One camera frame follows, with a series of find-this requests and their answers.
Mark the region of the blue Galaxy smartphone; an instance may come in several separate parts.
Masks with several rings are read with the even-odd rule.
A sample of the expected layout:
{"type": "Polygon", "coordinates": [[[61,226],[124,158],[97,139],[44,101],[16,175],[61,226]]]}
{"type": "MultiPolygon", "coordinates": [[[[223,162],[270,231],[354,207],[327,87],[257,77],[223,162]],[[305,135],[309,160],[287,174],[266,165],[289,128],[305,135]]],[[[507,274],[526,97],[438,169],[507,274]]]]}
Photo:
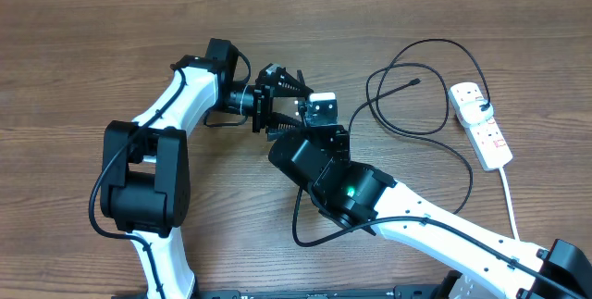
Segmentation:
{"type": "Polygon", "coordinates": [[[297,79],[301,85],[301,88],[305,88],[306,84],[301,69],[297,69],[297,79]]]}

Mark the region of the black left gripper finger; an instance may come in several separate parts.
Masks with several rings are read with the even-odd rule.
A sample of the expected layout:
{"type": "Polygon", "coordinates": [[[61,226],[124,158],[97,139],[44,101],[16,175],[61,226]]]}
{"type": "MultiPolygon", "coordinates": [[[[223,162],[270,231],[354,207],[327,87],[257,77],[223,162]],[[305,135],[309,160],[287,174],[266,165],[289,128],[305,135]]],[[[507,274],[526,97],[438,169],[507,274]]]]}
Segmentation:
{"type": "Polygon", "coordinates": [[[300,128],[302,122],[285,114],[272,112],[266,123],[265,133],[268,141],[275,141],[285,132],[300,128]]]}
{"type": "Polygon", "coordinates": [[[274,97],[308,98],[314,92],[302,81],[292,77],[285,68],[277,68],[273,80],[274,97]]]}

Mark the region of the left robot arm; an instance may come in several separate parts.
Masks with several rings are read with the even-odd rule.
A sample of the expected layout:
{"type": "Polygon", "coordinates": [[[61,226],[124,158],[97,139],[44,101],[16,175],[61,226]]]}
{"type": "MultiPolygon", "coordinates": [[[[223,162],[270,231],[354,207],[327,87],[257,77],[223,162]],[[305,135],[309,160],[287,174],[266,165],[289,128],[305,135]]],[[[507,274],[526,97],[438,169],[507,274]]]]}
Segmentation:
{"type": "Polygon", "coordinates": [[[255,131],[290,128],[296,120],[275,113],[274,99],[312,92],[301,75],[292,77],[273,64],[254,84],[248,77],[236,80],[237,64],[246,59],[232,42],[213,38],[204,56],[185,55],[171,65],[171,83],[148,109],[105,128],[89,221],[100,235],[133,244],[147,281],[144,298],[199,295],[180,230],[191,201],[193,130],[213,111],[250,119],[255,131]]]}

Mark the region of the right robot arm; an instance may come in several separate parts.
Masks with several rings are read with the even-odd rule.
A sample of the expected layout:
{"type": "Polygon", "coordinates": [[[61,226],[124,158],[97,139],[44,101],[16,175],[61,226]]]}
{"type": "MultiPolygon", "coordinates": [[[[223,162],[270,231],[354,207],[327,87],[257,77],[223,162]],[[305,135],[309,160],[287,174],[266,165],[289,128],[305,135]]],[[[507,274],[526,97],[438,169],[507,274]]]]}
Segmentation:
{"type": "Polygon", "coordinates": [[[435,206],[388,173],[350,160],[340,125],[284,131],[268,159],[339,226],[314,245],[364,230],[432,256],[498,298],[591,295],[591,263],[579,248],[508,238],[435,206]]]}

